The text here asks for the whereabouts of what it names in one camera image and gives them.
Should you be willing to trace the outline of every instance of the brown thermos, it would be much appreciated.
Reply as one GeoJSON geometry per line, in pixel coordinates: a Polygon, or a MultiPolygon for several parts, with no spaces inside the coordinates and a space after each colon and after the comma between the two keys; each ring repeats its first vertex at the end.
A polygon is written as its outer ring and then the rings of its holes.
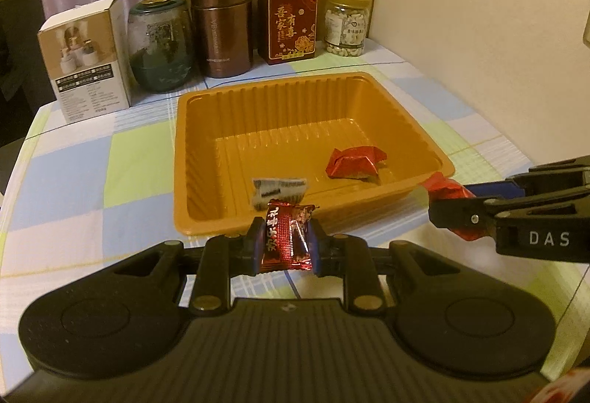
{"type": "Polygon", "coordinates": [[[252,68],[252,0],[191,0],[201,71],[234,77],[252,68]]]}

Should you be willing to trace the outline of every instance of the metal screw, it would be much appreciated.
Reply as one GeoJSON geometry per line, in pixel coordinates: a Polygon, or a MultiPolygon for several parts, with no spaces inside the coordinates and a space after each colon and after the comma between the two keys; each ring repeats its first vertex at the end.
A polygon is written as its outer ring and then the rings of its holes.
{"type": "Polygon", "coordinates": [[[195,301],[192,302],[192,305],[197,310],[210,312],[221,306],[221,300],[214,295],[201,295],[200,297],[195,298],[195,301]]]}
{"type": "Polygon", "coordinates": [[[375,295],[361,295],[353,303],[359,310],[379,310],[383,306],[383,300],[375,295]]]}

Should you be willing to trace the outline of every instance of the red box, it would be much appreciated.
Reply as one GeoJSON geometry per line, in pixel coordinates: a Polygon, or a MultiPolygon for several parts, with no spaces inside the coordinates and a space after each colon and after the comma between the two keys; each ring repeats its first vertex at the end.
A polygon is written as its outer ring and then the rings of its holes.
{"type": "Polygon", "coordinates": [[[258,54],[268,65],[316,56],[317,0],[258,0],[258,54]]]}

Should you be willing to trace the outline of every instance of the table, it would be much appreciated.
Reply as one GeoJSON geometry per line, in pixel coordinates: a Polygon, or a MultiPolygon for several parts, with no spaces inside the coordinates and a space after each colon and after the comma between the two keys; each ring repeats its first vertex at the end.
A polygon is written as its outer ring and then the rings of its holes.
{"type": "MultiPolygon", "coordinates": [[[[245,75],[198,78],[165,95],[137,92],[133,106],[66,126],[57,103],[35,117],[0,211],[0,393],[31,371],[18,341],[20,315],[34,299],[163,240],[202,246],[172,220],[172,181],[178,97],[193,90],[293,75],[344,71],[372,74],[426,129],[455,164],[455,179],[476,183],[526,171],[531,162],[498,130],[403,58],[368,41],[362,57],[320,49],[315,59],[268,66],[257,59],[245,75]]],[[[491,238],[472,243],[428,221],[423,189],[329,232],[348,232],[370,246],[414,241],[511,282],[544,300],[559,322],[544,367],[550,378],[570,365],[588,332],[588,265],[499,256],[491,238]]],[[[187,304],[191,281],[181,305],[187,304]]],[[[341,296],[337,278],[280,271],[232,280],[233,296],[341,296]]]]}

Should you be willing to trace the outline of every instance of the plastic jar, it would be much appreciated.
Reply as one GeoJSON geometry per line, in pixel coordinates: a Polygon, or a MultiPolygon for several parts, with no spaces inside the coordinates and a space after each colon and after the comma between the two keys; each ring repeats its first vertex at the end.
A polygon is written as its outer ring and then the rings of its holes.
{"type": "Polygon", "coordinates": [[[369,24],[368,0],[328,0],[326,50],[344,57],[362,55],[369,24]]]}

